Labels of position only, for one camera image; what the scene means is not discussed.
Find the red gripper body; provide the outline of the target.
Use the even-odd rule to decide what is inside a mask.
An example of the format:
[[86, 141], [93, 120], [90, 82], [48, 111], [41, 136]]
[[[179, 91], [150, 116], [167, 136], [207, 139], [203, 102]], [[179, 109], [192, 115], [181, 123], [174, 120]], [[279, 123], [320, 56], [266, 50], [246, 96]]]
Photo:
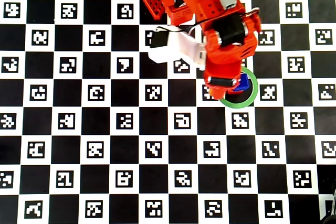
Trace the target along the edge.
[[207, 86], [233, 88], [240, 78], [243, 59], [255, 54], [260, 32], [258, 15], [227, 15], [213, 20], [206, 35]]

